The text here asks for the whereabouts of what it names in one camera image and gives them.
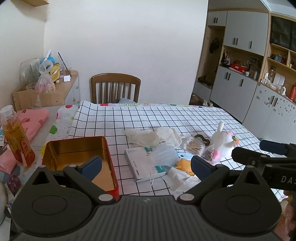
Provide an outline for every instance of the ceiling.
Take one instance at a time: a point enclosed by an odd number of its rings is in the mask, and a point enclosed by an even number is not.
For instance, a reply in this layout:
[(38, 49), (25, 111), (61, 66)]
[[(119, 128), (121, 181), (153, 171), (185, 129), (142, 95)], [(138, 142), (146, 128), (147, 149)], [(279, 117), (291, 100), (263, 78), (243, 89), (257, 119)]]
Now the ceiling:
[(247, 8), (269, 10), (296, 18), (296, 9), (288, 0), (209, 0), (208, 9)]
[(208, 9), (219, 8), (248, 8), (268, 10), (260, 0), (209, 0)]

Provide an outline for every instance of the screw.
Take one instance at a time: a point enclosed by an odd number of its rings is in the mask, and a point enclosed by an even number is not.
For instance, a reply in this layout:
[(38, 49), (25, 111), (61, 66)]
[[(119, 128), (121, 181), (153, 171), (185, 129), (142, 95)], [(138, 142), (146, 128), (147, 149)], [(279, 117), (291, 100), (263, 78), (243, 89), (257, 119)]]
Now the screw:
[(188, 202), (188, 201), (192, 201), (194, 199), (194, 196), (192, 194), (190, 194), (190, 193), (184, 193), (184, 194), (180, 195), (180, 199), (182, 201), (187, 201)]
[(113, 196), (110, 194), (102, 194), (99, 196), (99, 200), (102, 202), (109, 202), (113, 199)]

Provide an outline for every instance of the hand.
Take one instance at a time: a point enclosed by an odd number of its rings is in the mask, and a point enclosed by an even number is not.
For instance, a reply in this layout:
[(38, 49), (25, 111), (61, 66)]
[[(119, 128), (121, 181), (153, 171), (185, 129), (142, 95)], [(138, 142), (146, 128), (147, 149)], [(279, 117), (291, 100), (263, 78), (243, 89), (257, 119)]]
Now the hand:
[[(290, 191), (284, 191), (286, 196), (290, 195)], [(284, 212), (281, 215), (280, 221), (274, 230), (274, 233), (284, 241), (289, 241), (289, 235), (296, 228), (296, 220), (294, 219), (295, 209), (287, 203)]]

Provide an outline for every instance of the red thermos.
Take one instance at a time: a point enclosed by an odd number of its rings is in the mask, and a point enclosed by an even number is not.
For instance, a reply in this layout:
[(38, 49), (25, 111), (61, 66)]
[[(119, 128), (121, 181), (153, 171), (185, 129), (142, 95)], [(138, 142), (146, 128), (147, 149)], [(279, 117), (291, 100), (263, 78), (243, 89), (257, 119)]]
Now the red thermos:
[(294, 100), (295, 94), (296, 94), (296, 83), (293, 84), (293, 86), (291, 88), (289, 99)]

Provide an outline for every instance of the bottle cap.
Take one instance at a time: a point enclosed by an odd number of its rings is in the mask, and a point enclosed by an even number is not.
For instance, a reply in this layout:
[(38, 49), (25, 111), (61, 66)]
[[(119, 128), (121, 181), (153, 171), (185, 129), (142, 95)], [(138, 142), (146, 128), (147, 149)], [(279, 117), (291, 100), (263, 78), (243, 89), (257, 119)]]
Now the bottle cap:
[(0, 110), (0, 114), (6, 118), (12, 115), (14, 112), (12, 105), (7, 105)]

